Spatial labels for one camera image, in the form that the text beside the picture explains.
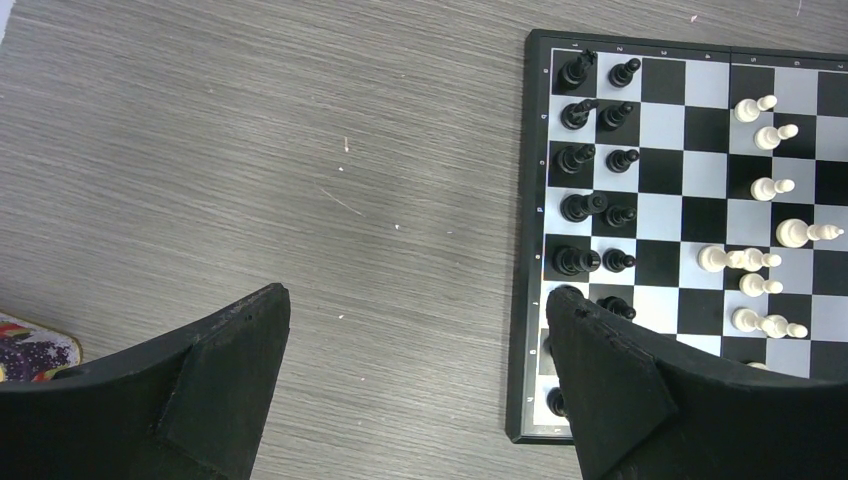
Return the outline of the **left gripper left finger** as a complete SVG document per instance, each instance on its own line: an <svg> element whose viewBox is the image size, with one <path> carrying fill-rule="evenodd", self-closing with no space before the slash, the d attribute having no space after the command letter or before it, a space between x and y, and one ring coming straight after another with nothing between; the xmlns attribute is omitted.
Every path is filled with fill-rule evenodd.
<svg viewBox="0 0 848 480"><path fill-rule="evenodd" d="M269 284L44 382L1 386L5 479L247 479L290 333Z"/></svg>

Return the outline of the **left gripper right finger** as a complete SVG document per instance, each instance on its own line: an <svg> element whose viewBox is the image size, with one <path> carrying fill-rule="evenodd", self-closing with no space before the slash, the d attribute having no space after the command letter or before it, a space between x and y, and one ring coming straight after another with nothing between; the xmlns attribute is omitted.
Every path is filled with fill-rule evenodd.
<svg viewBox="0 0 848 480"><path fill-rule="evenodd" d="M586 479L843 479L847 386L727 360L558 292L550 348Z"/></svg>

